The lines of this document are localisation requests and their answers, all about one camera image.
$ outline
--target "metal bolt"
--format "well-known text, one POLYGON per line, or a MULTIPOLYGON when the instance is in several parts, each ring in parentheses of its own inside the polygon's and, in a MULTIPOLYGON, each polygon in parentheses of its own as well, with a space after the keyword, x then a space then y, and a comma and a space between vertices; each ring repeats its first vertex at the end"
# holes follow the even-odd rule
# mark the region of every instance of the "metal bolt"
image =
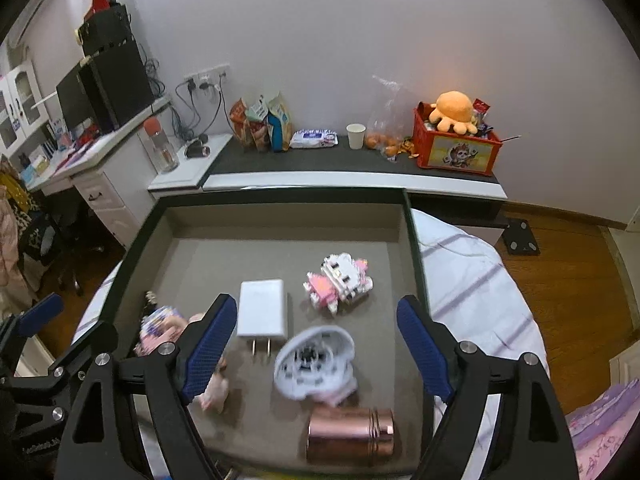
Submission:
POLYGON ((474 354, 476 353, 476 350, 478 350, 478 346, 476 346, 476 343, 472 343, 471 341, 461 341, 460 349, 465 354, 474 354))
POLYGON ((98 357, 95 358, 95 363, 98 366, 104 366, 109 362, 109 359, 111 359, 111 357, 107 353, 98 354, 98 357))
POLYGON ((175 350, 175 344, 173 344, 172 342, 168 341, 166 343, 162 343, 159 347, 158 347, 158 353, 160 355, 169 355, 171 354, 173 351, 175 350))
POLYGON ((53 411, 51 412, 51 416, 53 417, 53 420, 59 422, 60 420, 65 418, 65 410, 58 406, 53 409, 53 411))
POLYGON ((535 366, 540 362, 540 359, 538 359, 538 356, 535 354, 532 354, 531 352, 527 352, 526 354, 524 354, 524 362, 526 362, 526 364, 528 364, 529 366, 535 366))

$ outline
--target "red basket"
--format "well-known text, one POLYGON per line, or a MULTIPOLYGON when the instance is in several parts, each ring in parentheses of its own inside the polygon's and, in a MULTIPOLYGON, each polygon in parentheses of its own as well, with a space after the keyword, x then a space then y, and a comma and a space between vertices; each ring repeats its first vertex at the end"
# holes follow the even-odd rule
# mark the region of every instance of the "red basket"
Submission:
POLYGON ((433 107, 425 103, 414 108, 414 146, 418 152, 418 166, 491 175, 495 157, 502 146, 500 139, 493 132, 490 132, 489 139, 479 139, 427 130, 424 121, 432 111, 433 107))

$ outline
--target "box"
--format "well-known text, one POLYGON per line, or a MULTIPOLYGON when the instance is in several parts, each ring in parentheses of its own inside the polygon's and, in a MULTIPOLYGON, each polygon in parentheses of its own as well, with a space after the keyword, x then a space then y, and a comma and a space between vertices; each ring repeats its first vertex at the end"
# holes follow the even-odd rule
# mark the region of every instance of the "box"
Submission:
POLYGON ((489 139, 479 139, 427 130, 424 121, 433 109, 422 102, 414 108, 413 140, 418 151, 418 166, 491 175, 502 146, 500 139, 493 132, 489 139))
MULTIPOLYGON (((282 188, 206 192, 161 198, 120 266, 100 319, 118 330, 116 357, 129 355, 147 290, 185 317, 207 310, 219 293, 239 298, 246 280, 284 280, 289 337, 337 324, 355 342, 357 404, 390 408, 395 455, 374 465, 311 464, 305 458, 314 403, 286 399, 273 385, 275 355, 252 360, 251 344, 231 336, 225 348, 230 392, 222 414, 189 408, 216 460, 243 472, 290 476, 412 474, 433 434, 433 399, 396 324, 396 306, 415 294, 427 309, 417 235, 400 189, 282 188), (313 308, 303 283, 324 257, 348 252, 368 260, 373 290, 334 318, 313 308)), ((275 343, 271 351, 280 349, 275 343)), ((150 420, 146 397, 138 417, 150 420)))

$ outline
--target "wooden floor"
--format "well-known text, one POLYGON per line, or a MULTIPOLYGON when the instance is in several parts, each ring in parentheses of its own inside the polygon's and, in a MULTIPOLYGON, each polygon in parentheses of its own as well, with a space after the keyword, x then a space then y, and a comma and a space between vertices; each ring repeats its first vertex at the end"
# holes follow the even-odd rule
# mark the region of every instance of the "wooden floor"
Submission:
MULTIPOLYGON (((540 245, 540 256, 509 256, 501 241, 497 248, 540 326, 551 380, 568 413, 609 387, 609 359, 634 341, 622 282, 597 226, 506 213, 528 219, 540 245)), ((55 356, 69 345, 94 292, 124 254, 113 239, 108 245, 107 254, 79 267, 82 298, 70 285, 58 291, 55 268, 43 280, 41 297, 55 291, 65 302, 64 312, 40 333, 55 356)))

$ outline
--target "copper cylinder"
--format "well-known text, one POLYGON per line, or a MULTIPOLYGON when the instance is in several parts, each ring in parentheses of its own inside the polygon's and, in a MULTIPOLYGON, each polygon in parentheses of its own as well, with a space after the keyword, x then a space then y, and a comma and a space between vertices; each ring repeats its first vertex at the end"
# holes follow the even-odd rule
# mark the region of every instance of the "copper cylinder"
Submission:
POLYGON ((391 410, 316 406, 309 422, 306 458, 315 461, 369 461, 394 452, 391 410))

